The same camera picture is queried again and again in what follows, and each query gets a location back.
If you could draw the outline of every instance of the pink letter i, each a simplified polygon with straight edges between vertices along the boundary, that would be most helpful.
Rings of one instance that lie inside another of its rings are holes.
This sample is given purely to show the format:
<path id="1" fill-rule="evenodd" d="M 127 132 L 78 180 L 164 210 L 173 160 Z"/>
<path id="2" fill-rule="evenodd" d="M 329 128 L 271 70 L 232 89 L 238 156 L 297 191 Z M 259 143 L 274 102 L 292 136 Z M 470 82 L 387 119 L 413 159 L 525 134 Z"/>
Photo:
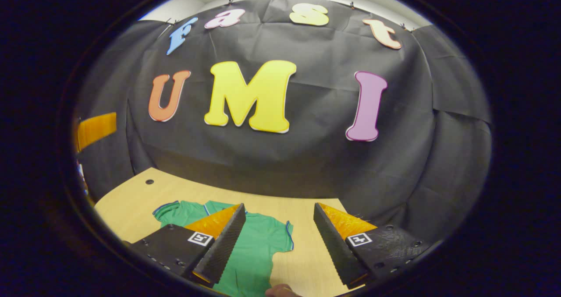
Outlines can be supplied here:
<path id="1" fill-rule="evenodd" d="M 387 87 L 387 82 L 368 71 L 357 71 L 355 79 L 360 85 L 359 105 L 355 122 L 347 129 L 345 135 L 349 141 L 373 141 L 378 137 L 376 119 L 382 91 Z"/>

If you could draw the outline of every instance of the letter m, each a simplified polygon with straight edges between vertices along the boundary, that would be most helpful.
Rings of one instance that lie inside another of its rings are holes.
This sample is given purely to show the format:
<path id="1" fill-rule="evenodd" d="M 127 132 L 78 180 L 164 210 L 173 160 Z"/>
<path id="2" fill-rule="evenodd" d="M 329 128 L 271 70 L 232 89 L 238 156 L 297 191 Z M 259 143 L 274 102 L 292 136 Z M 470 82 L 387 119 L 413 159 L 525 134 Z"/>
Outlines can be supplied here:
<path id="1" fill-rule="evenodd" d="M 295 64 L 283 60 L 265 62 L 249 84 L 245 83 L 237 62 L 219 62 L 210 68 L 210 73 L 214 75 L 214 85 L 205 123 L 219 127 L 228 123 L 228 116 L 224 113 L 226 101 L 234 124 L 240 127 L 257 102 L 255 114 L 249 119 L 251 128 L 272 133 L 288 131 L 284 101 L 288 80 L 296 73 Z"/>

